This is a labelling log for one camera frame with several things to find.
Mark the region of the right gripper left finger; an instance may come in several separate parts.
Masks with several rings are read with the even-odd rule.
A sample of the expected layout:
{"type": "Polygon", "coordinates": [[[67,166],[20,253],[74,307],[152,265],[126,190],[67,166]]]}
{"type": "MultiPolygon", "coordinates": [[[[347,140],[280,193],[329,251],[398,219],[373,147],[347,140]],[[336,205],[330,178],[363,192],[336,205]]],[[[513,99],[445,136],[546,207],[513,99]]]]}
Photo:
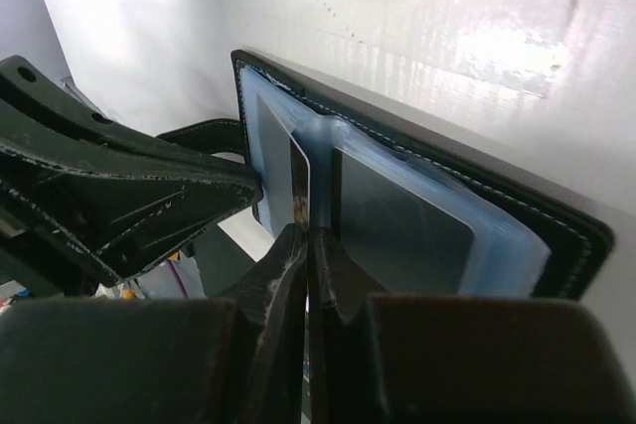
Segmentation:
{"type": "Polygon", "coordinates": [[[207,299],[23,301],[1,316],[5,423],[297,423],[307,236],[207,299]]]}

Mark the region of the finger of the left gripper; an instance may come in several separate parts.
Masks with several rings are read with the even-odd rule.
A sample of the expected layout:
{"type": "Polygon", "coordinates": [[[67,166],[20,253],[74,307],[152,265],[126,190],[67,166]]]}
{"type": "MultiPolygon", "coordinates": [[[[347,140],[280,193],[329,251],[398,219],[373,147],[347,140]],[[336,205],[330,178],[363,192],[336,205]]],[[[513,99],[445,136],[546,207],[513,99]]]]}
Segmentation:
{"type": "Polygon", "coordinates": [[[1,271],[112,286],[262,196],[247,165],[109,120],[26,59],[1,63],[1,271]]]}

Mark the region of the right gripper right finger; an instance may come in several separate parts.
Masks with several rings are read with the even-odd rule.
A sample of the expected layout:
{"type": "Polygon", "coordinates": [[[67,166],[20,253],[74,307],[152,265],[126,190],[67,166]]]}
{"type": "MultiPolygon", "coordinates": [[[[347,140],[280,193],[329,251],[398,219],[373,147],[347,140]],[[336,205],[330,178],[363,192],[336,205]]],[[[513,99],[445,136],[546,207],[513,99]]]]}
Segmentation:
{"type": "Polygon", "coordinates": [[[309,236],[315,423],[631,423],[596,319],[563,300],[388,293],[327,229],[309,236]]]}

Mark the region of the black leather card holder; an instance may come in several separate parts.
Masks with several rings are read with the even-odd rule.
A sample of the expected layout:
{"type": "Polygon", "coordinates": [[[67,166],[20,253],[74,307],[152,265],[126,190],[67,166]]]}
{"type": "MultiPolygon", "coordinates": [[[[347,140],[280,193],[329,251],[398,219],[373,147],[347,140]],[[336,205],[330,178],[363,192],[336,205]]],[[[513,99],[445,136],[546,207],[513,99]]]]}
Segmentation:
{"type": "Polygon", "coordinates": [[[489,167],[431,133],[306,75],[232,53],[239,117],[164,139],[233,152],[258,173],[254,218],[330,233],[391,292],[576,300],[614,246],[604,222],[489,167]]]}

